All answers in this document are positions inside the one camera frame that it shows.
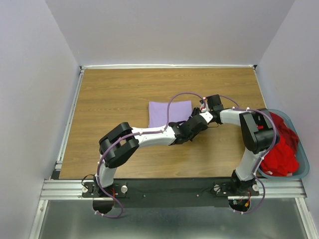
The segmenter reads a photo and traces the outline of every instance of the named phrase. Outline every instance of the gray wall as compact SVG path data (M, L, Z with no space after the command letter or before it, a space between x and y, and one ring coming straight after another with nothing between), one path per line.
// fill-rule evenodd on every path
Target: gray wall
M80 65L258 64L294 0L46 0Z
M286 112L305 148L310 173L303 180L319 228L319 1L296 0L257 67L269 108Z
M0 238L28 238L78 78L45 1L0 1Z

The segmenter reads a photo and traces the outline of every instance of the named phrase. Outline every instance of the wooden table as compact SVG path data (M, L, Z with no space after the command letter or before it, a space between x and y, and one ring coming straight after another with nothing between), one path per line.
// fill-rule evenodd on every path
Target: wooden table
M124 121L147 127L149 101L168 102L184 91L226 95L252 109L265 106L252 68L85 70L60 179L95 173L101 137ZM180 96L176 101L190 99L193 107L199 106L196 96ZM233 106L222 101L225 108ZM223 124L183 145L139 148L118 168L116 177L230 176L243 151L240 128Z

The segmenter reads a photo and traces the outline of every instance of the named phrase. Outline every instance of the red clothing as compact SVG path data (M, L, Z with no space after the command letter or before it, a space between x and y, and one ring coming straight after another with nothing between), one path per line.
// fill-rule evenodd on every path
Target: red clothing
M286 126L281 117L271 112L270 114L279 132L280 141L265 156L261 168L264 173L271 176L287 176L296 172L299 167L295 156L299 138Z
M298 135L286 126L284 120L280 116L271 112L270 115L271 118L273 118L277 130L279 131L280 137L285 138L286 144L294 151L294 153L296 153L299 143Z

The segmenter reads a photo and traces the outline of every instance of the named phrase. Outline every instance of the laundry basket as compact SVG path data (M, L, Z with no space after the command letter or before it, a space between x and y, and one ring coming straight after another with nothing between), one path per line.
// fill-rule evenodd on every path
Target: laundry basket
M291 119L285 113L278 111L278 110L269 110L269 111L272 113L275 113L278 116L280 116L281 118L283 118L287 127L292 129L295 133L297 133L293 123L291 122ZM293 173L292 176L287 176L287 177L270 176L268 174L265 174L261 170L261 168L259 168L258 171L263 177L269 178L269 179L276 179L276 180L292 180L292 179L300 179L300 178L305 177L309 173L309 162L308 162L308 159L306 157L303 145L301 144L300 141L298 143L296 160L299 163L299 168L295 173Z

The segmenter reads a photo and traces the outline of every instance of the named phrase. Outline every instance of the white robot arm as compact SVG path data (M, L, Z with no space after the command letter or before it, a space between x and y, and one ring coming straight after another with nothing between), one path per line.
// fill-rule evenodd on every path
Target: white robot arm
M99 181L103 188L113 184L118 166L124 164L139 148L153 145L175 145L192 141L193 138L208 128L208 124L231 123L241 127L245 152L241 163L231 176L230 190L236 192L247 191L255 182L252 173L256 172L261 161L260 155L266 150L273 139L272 125L262 115L233 109L224 109L219 95L207 97L209 110L195 108L192 115L184 122L170 122L158 128L130 127L127 122L121 123L100 140L100 153L105 154L103 165L99 167ZM267 109L260 109L270 117ZM114 142L125 138L123 144L118 143L109 149Z

